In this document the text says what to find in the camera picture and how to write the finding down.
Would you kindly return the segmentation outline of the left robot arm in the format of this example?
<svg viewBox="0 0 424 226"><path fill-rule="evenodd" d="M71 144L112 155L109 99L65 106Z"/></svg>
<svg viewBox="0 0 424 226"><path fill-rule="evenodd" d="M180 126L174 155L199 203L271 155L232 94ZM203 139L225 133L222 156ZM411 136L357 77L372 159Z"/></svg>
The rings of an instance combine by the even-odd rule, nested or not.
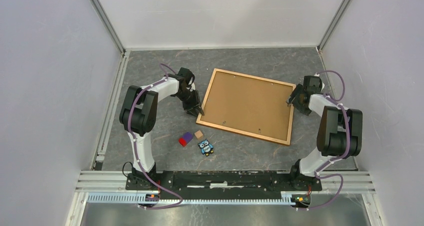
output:
<svg viewBox="0 0 424 226"><path fill-rule="evenodd" d="M129 86L119 114L133 151L130 175L147 190L154 188L158 181L151 131L156 124L158 104L167 97L177 97L183 110L191 116L205 114L195 75L187 68L180 68L176 74L166 73L160 80L142 87Z"/></svg>

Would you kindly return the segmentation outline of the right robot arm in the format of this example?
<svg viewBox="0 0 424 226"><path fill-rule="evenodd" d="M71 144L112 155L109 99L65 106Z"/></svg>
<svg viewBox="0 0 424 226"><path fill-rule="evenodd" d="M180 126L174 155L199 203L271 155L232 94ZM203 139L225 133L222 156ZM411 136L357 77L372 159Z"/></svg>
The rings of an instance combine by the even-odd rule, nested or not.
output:
<svg viewBox="0 0 424 226"><path fill-rule="evenodd" d="M330 165L357 156L362 149L363 112L351 109L322 93L318 75L305 76L287 100L302 114L320 116L316 148L290 169L289 184L295 190L314 188L320 173Z"/></svg>

